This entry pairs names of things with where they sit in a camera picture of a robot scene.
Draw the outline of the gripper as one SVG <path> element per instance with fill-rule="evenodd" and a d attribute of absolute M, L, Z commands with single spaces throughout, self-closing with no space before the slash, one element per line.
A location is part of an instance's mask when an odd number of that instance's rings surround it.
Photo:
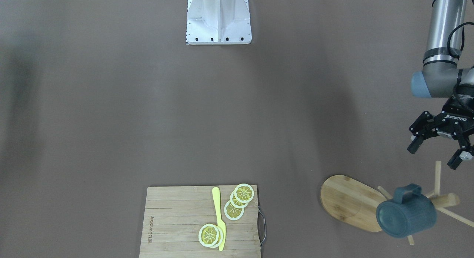
<path fill-rule="evenodd" d="M 444 104 L 439 114 L 435 116 L 428 111 L 423 111 L 413 122 L 409 127 L 412 136 L 407 150 L 415 154 L 424 140 L 439 135 L 458 141 L 460 149 L 447 163 L 449 168 L 456 170 L 461 162 L 473 159 L 473 145 L 469 140 L 469 136 L 473 135 L 473 126 L 473 96 L 453 95 Z"/>

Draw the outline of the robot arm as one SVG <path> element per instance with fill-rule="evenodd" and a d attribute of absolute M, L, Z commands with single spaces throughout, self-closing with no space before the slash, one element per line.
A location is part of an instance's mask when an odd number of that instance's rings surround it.
<path fill-rule="evenodd" d="M 459 68 L 464 50 L 464 22 L 467 2 L 472 0 L 433 0 L 428 43 L 423 69 L 411 78 L 413 96 L 446 98 L 439 114 L 424 111 L 408 128 L 412 142 L 408 151 L 416 153 L 422 143 L 437 136 L 457 141 L 459 149 L 448 161 L 455 170 L 461 162 L 473 159 L 474 133 L 473 67 Z"/>

